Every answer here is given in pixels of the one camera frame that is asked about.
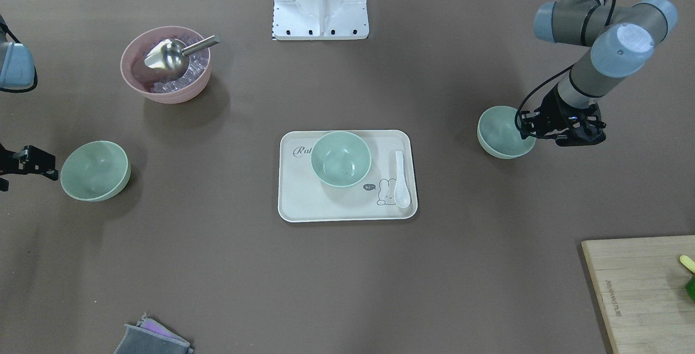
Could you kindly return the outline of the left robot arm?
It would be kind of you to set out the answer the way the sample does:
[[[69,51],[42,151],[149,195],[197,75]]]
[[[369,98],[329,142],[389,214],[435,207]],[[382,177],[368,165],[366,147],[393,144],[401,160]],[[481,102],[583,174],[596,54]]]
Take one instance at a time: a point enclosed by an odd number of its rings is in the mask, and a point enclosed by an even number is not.
[[[668,0],[642,0],[630,8],[616,6],[616,0],[543,4],[534,19],[536,37],[588,50],[554,75],[557,83],[538,108],[517,110],[514,124],[521,138],[553,140],[561,147],[605,141],[598,100],[641,69],[677,21]]]

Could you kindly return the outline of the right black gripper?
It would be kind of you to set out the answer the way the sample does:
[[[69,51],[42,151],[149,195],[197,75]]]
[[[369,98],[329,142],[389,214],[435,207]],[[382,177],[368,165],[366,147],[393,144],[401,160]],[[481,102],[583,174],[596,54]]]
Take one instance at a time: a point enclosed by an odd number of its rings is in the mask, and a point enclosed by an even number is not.
[[[14,152],[1,144],[1,176],[5,174],[41,174],[52,181],[59,179],[55,156],[35,146]]]

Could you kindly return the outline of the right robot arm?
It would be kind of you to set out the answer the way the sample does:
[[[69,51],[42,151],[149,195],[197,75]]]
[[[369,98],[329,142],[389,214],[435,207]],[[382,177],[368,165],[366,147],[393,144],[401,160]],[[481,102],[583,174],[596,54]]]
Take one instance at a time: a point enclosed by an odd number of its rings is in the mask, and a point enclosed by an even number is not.
[[[1,17],[1,91],[26,93],[38,85],[33,56]],[[1,146],[1,175],[39,174],[52,181],[59,179],[55,156],[28,144],[19,151]]]

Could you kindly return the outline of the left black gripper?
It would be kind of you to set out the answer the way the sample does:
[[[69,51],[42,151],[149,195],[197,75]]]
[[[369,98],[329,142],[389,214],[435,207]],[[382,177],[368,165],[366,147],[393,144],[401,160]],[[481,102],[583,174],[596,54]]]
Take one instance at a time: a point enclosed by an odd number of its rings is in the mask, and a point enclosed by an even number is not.
[[[558,146],[593,146],[606,140],[606,123],[598,104],[579,109],[566,104],[558,87],[549,91],[534,113],[520,111],[522,139],[554,140]]]

